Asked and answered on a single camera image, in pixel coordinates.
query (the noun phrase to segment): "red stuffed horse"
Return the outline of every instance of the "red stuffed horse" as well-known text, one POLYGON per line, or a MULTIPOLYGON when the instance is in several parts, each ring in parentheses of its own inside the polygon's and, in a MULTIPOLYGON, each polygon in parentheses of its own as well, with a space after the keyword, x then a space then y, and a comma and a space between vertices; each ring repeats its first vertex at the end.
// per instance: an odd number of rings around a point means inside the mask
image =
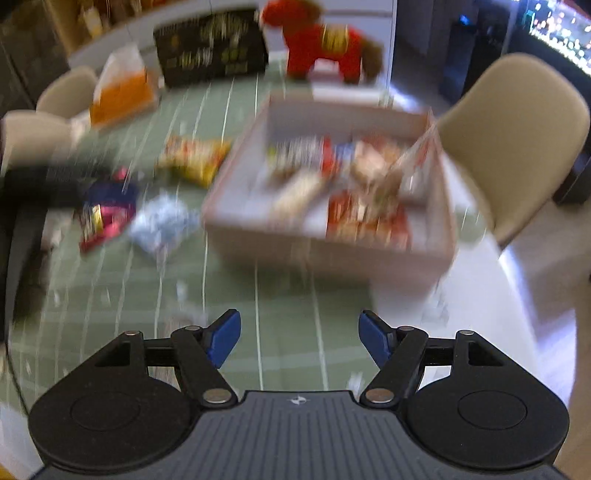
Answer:
POLYGON ((305 79, 318 59, 332 60, 347 83, 359 83, 361 70, 369 81, 382 71, 383 46, 346 25, 316 23, 322 9, 310 0, 275 0, 263 9, 264 25, 282 28, 289 49, 287 75, 305 79))

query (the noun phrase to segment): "snack package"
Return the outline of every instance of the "snack package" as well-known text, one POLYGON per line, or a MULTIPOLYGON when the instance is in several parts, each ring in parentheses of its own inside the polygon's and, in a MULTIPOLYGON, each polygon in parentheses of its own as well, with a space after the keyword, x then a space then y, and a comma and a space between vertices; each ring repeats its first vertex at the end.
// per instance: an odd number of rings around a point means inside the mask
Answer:
POLYGON ((400 158, 402 148, 394 140, 381 135, 364 137, 355 145, 355 158, 351 165, 352 176, 366 189, 390 174, 398 173, 400 181, 402 170, 400 158))
POLYGON ((301 137, 279 143, 268 151, 272 176, 288 179, 299 170, 321 172, 330 178, 339 172, 335 152, 328 137, 301 137))
POLYGON ((90 106, 92 128, 106 128, 158 107, 155 81, 136 44, 111 53, 95 87, 90 106))
POLYGON ((123 232, 135 215, 138 189, 133 183, 97 181, 86 196, 86 203, 78 214, 82 227, 81 253, 123 232))
POLYGON ((408 219, 401 205, 391 213, 379 215, 361 197, 347 190, 330 197, 326 236, 400 250, 411 245, 408 219))
POLYGON ((353 160, 355 159, 355 143, 340 143, 333 148, 335 161, 343 174, 349 174, 353 160))
POLYGON ((161 194, 147 202, 129 227, 129 237, 158 265, 199 228, 200 216, 180 200, 161 194))
POLYGON ((318 171, 298 172, 271 207, 271 217, 289 222, 299 218, 327 184, 327 179, 318 171))
POLYGON ((219 140, 193 140, 171 135, 155 171, 166 169, 204 188, 209 188, 232 144, 219 140))

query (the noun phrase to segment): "black gift box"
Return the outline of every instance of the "black gift box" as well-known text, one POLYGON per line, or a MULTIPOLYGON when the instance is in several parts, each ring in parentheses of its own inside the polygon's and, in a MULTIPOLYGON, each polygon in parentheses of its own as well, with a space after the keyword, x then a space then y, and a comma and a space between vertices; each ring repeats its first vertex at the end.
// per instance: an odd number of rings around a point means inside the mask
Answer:
POLYGON ((257 7, 220 11, 154 30, 168 87, 264 72, 267 45, 257 7))

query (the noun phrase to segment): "chair backrest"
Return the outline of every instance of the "chair backrest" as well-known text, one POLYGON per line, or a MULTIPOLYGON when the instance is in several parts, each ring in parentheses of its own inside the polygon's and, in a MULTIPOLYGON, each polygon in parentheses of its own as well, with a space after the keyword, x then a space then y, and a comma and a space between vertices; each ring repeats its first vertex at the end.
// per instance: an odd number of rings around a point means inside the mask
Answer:
POLYGON ((63 118, 32 110, 8 112, 2 119, 1 173, 10 166, 50 163, 55 153, 72 146, 72 128, 63 118))
POLYGON ((97 82, 93 69, 77 67, 45 89, 37 102, 37 111, 72 118, 90 108, 97 82))
POLYGON ((535 57, 494 62, 439 120, 443 148, 486 196, 506 245, 556 191, 589 133, 589 108, 535 57))

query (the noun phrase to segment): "open box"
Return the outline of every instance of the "open box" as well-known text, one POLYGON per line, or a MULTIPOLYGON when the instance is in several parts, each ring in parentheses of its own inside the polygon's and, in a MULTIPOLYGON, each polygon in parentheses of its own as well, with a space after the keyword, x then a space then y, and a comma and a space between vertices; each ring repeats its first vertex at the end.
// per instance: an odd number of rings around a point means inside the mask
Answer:
POLYGON ((223 257, 304 265, 315 273, 377 280, 428 291, 449 269, 456 225, 436 142, 426 205, 407 206, 413 240, 407 250, 326 238, 330 192, 317 199, 297 229, 269 222, 277 192, 265 181, 267 148, 291 138, 322 135, 337 142, 381 134, 412 144, 434 119, 378 106, 272 95, 235 142, 203 205, 209 245, 223 257))

